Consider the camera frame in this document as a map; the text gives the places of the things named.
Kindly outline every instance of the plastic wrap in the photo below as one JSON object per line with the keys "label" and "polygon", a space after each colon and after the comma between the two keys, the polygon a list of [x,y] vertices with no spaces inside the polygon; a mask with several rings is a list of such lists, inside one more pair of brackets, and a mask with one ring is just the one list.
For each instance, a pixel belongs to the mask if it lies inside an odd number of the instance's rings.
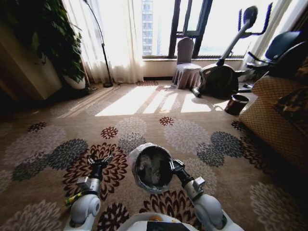
{"label": "plastic wrap", "polygon": [[172,179],[169,151],[153,143],[145,143],[128,155],[136,184],[150,193],[163,193]]}

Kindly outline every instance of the trash can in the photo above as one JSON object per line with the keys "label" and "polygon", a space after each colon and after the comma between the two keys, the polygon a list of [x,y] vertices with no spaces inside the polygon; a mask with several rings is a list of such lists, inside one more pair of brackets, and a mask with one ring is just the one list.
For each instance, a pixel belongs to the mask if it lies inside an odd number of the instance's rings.
{"label": "trash can", "polygon": [[249,99],[243,95],[232,95],[225,108],[225,112],[237,116],[248,102]]}

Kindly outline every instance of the window frame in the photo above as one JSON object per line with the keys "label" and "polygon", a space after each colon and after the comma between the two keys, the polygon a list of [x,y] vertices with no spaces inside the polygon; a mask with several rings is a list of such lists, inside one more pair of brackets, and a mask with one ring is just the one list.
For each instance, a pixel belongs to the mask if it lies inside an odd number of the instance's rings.
{"label": "window frame", "polygon": [[[172,17],[172,26],[170,34],[170,43],[169,43],[169,52],[168,55],[143,55],[143,59],[176,59],[175,49],[178,38],[190,37],[191,39],[195,38],[195,43],[192,52],[193,59],[218,59],[220,55],[199,55],[199,50],[201,47],[203,35],[205,32],[205,27],[207,24],[208,16],[211,11],[213,0],[203,0],[202,8],[200,10],[198,25],[196,31],[188,31],[188,22],[191,13],[192,0],[188,1],[188,7],[185,15],[185,22],[183,31],[178,31],[179,17],[180,17],[180,3],[181,0],[175,0],[174,10]],[[242,59],[243,55],[235,55],[228,57],[228,59]]]}

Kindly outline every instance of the patterned sofa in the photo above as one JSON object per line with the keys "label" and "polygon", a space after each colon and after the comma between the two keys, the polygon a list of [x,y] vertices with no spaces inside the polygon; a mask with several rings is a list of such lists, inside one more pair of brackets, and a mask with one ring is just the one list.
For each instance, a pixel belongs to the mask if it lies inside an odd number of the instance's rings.
{"label": "patterned sofa", "polygon": [[[264,76],[258,80],[252,92],[258,96],[257,100],[239,116],[239,120],[251,129],[257,136],[280,153],[305,175],[308,175],[308,58],[292,79]],[[305,91],[304,103],[305,122],[300,123],[284,116],[277,110],[281,99],[290,97],[293,92]]]}

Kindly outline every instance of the sunlight on floor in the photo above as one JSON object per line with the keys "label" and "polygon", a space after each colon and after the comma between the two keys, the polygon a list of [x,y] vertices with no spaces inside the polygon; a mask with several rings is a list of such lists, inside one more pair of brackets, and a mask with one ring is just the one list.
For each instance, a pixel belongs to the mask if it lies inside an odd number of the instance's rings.
{"label": "sunlight on floor", "polygon": [[210,112],[211,108],[202,103],[194,103],[192,99],[195,98],[194,94],[187,94],[181,109],[181,113],[185,112]]}
{"label": "sunlight on floor", "polygon": [[214,104],[215,111],[225,110],[225,107],[227,106],[228,102],[229,102],[229,100],[221,102],[221,103]]}
{"label": "sunlight on floor", "polygon": [[136,87],[95,116],[133,115],[155,92],[157,86]]}
{"label": "sunlight on floor", "polygon": [[169,113],[171,111],[171,109],[172,109],[172,106],[173,106],[177,96],[178,96],[177,93],[173,93],[173,94],[169,95],[166,98],[166,101],[165,101],[164,105],[160,109],[160,113]]}
{"label": "sunlight on floor", "polygon": [[77,105],[70,108],[70,110],[67,113],[57,118],[75,117],[79,113],[83,112],[87,107],[94,104],[95,102],[101,101],[102,99],[107,98],[110,94],[112,94],[112,92],[113,91],[111,89],[107,89],[107,90],[104,89],[104,90],[98,91],[94,95],[85,97],[80,102],[78,102]]}
{"label": "sunlight on floor", "polygon": [[152,114],[159,107],[163,98],[167,95],[168,92],[160,91],[151,101],[151,103],[147,106],[147,108],[143,111],[143,114]]}

